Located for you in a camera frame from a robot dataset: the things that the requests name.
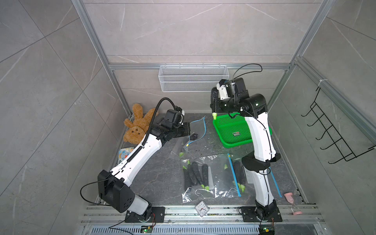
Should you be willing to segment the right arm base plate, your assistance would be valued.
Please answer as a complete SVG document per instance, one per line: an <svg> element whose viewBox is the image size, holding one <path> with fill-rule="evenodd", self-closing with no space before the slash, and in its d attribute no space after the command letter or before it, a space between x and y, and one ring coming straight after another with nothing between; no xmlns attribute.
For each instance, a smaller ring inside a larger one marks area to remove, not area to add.
<svg viewBox="0 0 376 235"><path fill-rule="evenodd" d="M282 222L282 216L278 209L269 208L264 209L263 207L240 207L239 212L242 216L244 222Z"/></svg>

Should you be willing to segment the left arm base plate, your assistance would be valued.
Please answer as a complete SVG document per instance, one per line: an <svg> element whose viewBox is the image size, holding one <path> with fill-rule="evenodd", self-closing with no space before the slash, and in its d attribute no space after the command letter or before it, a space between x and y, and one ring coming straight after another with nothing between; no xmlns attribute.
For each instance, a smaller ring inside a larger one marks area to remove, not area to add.
<svg viewBox="0 0 376 235"><path fill-rule="evenodd" d="M143 214L127 211L125 223L162 223L165 219L165 207L149 207Z"/></svg>

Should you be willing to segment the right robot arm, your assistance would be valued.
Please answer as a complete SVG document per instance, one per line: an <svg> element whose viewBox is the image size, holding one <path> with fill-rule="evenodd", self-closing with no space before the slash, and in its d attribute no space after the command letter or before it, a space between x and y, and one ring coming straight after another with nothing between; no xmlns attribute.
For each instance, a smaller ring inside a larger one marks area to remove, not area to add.
<svg viewBox="0 0 376 235"><path fill-rule="evenodd" d="M278 209L271 193L267 171L271 162L280 159L273 147L268 126L268 108L261 94L250 96L241 75L222 79L211 90L213 119L226 113L231 119L242 116L249 127L254 151L242 158L243 166L252 173L256 191L255 213L260 221L267 221Z"/></svg>

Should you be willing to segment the dark eggplant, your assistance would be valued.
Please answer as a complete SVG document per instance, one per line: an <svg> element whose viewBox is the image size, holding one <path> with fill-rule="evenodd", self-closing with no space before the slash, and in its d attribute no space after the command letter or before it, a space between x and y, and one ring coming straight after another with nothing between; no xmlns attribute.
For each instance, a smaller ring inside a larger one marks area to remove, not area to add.
<svg viewBox="0 0 376 235"><path fill-rule="evenodd" d="M233 166L234 166L234 171L236 174L238 186L241 192L243 193L245 191L245 183L246 183L246 176L244 173L243 166L241 165L240 161L235 161Z"/></svg>

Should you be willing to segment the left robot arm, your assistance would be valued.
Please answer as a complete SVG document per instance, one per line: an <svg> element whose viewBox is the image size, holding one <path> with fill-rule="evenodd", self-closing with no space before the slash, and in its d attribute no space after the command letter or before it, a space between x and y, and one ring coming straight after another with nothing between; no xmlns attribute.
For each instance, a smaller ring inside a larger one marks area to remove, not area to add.
<svg viewBox="0 0 376 235"><path fill-rule="evenodd" d="M166 112L163 119L154 122L157 111L165 100L173 108ZM106 203L106 206L120 213L130 211L136 214L140 221L149 220L152 216L152 204L136 195L130 186L147 161L168 141L190 135L190 124L184 122L184 114L184 110L176 106L169 98L162 98L157 103L150 126L140 144L111 171L102 170L98 175L98 180L94 182L97 183L99 197Z"/></svg>

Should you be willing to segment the eggplant lifted from basket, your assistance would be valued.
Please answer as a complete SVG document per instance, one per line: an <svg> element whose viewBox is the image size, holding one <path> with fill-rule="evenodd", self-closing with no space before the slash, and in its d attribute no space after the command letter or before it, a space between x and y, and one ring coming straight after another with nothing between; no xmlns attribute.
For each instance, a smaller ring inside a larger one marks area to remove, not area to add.
<svg viewBox="0 0 376 235"><path fill-rule="evenodd" d="M210 108L212 111L212 117L214 120L217 118L217 112L218 112L218 89L216 87L213 87L211 90L211 104Z"/></svg>

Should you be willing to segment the clear zip-top bag blue zipper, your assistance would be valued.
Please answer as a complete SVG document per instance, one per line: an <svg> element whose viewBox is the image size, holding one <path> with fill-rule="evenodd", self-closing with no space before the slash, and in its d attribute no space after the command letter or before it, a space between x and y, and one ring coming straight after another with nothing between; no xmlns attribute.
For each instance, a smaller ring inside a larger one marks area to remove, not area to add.
<svg viewBox="0 0 376 235"><path fill-rule="evenodd" d="M259 173L261 176L264 176L267 179L267 176L270 174L272 176L273 182L277 189L279 197L282 197L276 179L273 175L273 172L270 168L270 163L275 162L281 158L280 154L277 154L275 158L271 161L267 160L265 163L260 162L259 160L255 159L253 156L250 158L249 161L246 163L250 164L250 169L245 168L242 163L241 158L234 158L233 155L229 153L226 154L226 162L224 164L225 178L231 179L231 189L236 190L238 197L245 192L246 184L256 184L253 180L252 173Z"/></svg>

